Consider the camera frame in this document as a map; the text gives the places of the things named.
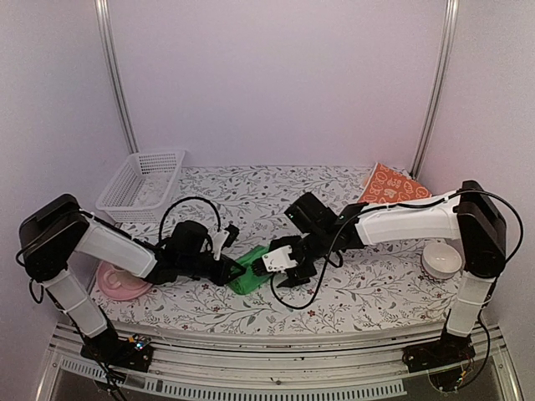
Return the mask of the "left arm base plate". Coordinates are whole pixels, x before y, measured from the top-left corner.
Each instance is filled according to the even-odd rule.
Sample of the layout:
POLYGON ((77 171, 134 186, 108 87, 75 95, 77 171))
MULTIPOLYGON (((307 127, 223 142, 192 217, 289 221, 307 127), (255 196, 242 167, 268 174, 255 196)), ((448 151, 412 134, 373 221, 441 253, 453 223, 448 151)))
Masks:
POLYGON ((107 338, 101 334, 95 338, 82 335, 81 356, 103 365, 126 368, 147 373, 152 362, 154 348, 151 345, 138 347, 137 342, 120 338, 107 338))

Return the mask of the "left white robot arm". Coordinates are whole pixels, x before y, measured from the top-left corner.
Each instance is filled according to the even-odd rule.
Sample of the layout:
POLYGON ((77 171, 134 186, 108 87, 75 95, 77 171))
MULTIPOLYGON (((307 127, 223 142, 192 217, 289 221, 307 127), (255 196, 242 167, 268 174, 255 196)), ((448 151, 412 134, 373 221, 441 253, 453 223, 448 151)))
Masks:
POLYGON ((115 363, 124 356, 124 344, 108 332, 111 325, 104 312, 69 272, 70 257, 75 252, 92 256, 153 285, 191 277, 224 286, 246 271, 222 253, 238 232, 229 225, 211 236, 204 225, 181 221, 170 236, 150 244, 114 228, 83 210, 75 197, 63 194, 22 222, 15 260, 81 333, 92 338, 92 349, 107 363, 115 363))

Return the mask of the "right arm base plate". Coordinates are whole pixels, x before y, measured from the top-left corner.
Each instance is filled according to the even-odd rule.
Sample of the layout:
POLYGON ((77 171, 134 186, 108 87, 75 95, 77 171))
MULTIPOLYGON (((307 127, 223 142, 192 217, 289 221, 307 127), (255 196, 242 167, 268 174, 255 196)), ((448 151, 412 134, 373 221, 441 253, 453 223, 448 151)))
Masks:
POLYGON ((410 373, 444 367, 474 358, 476 355, 470 340, 438 339, 405 347, 402 362, 410 373))

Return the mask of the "green microfiber towel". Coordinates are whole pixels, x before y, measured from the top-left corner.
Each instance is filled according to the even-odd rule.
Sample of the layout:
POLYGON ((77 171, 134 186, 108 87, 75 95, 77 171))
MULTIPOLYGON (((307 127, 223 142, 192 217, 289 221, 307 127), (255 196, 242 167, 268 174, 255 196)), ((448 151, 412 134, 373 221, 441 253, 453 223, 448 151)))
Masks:
POLYGON ((237 263, 246 268, 246 271, 229 282, 227 286, 237 295, 247 295, 257 290, 269 276, 256 276, 252 271, 252 263, 268 252, 267 246, 256 246, 237 259, 237 263))

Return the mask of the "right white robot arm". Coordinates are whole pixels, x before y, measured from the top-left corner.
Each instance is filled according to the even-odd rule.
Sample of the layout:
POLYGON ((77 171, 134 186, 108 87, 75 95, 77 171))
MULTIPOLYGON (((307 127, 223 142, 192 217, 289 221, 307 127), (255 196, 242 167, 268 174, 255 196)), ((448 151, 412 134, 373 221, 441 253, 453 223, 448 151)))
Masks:
POLYGON ((463 338, 471 334, 508 262, 507 223, 494 204, 498 199, 476 181, 466 180, 459 190, 428 199, 356 203, 335 214, 307 192, 284 212, 299 235, 272 241, 259 263, 268 274, 285 272, 287 286, 295 287, 315 275, 318 259, 328 260, 334 252, 420 238, 460 241, 465 260, 461 285, 446 319, 447 334, 432 347, 432 357, 449 364, 463 353, 463 338))

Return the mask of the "orange rabbit pattern towel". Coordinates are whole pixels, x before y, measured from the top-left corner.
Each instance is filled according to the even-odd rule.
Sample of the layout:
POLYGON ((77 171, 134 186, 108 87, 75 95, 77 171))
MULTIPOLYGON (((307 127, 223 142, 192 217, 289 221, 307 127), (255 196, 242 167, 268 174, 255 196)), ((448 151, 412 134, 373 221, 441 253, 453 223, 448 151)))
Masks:
POLYGON ((365 180, 359 202, 386 204, 430 197, 431 192, 417 181, 386 165, 376 163, 365 180))

